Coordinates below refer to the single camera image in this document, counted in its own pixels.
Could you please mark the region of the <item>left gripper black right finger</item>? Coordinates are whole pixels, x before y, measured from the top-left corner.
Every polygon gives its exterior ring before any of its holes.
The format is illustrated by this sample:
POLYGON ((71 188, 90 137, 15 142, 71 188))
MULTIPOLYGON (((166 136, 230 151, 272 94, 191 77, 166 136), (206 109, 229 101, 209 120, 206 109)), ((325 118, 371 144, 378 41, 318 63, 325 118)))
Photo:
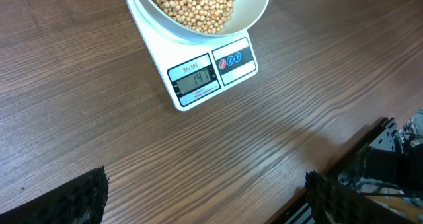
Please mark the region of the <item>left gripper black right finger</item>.
POLYGON ((315 171, 305 175, 305 199, 316 223, 401 224, 412 221, 315 171))

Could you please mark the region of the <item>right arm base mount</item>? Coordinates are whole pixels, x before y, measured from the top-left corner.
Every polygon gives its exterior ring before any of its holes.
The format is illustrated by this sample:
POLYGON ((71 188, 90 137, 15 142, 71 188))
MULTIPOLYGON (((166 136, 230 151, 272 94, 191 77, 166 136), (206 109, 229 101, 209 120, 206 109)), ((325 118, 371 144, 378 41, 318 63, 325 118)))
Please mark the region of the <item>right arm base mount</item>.
POLYGON ((422 110, 398 128, 396 150, 364 150, 357 193, 400 201, 422 210, 422 110))

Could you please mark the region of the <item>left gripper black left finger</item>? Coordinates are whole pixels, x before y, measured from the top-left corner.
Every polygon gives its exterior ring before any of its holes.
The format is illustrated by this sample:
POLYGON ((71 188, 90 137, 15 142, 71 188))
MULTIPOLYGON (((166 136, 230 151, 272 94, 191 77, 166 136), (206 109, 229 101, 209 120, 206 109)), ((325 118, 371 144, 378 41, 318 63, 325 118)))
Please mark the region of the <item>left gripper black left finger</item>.
POLYGON ((103 166, 1 214, 1 222, 18 224, 100 224, 108 201, 103 166))

